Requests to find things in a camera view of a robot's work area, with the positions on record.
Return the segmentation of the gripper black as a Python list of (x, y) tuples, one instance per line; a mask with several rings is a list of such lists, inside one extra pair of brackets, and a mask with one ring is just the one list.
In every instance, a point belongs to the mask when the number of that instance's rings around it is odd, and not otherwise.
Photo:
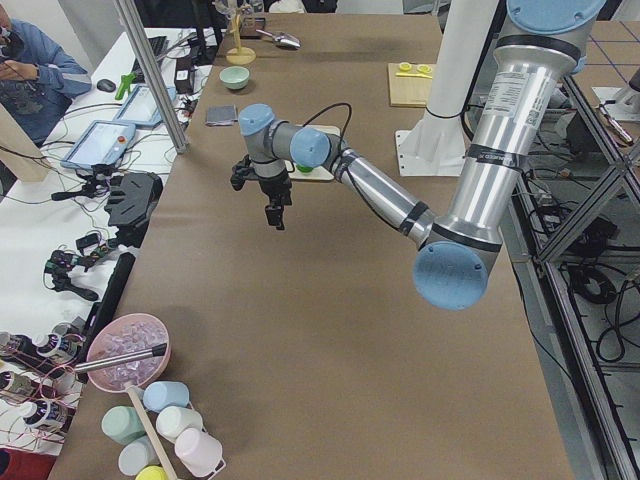
[(287, 170), (282, 170), (272, 177), (259, 177), (262, 192), (268, 196), (269, 203), (265, 206), (268, 225), (276, 230), (285, 229), (283, 222), (284, 206), (292, 204), (292, 182)]

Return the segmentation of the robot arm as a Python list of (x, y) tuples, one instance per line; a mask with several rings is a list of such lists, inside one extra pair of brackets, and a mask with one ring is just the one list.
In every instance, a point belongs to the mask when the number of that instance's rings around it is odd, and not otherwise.
[(256, 181), (274, 227), (291, 202), (288, 165), (323, 167), (386, 224), (413, 240), (417, 291), (432, 305), (461, 310), (484, 294), (500, 252), (499, 223), (557, 82), (582, 67), (599, 1), (510, 1), (494, 56), (497, 72), (464, 156), (447, 213), (434, 214), (336, 135), (245, 107), (239, 127), (247, 155), (232, 186)]

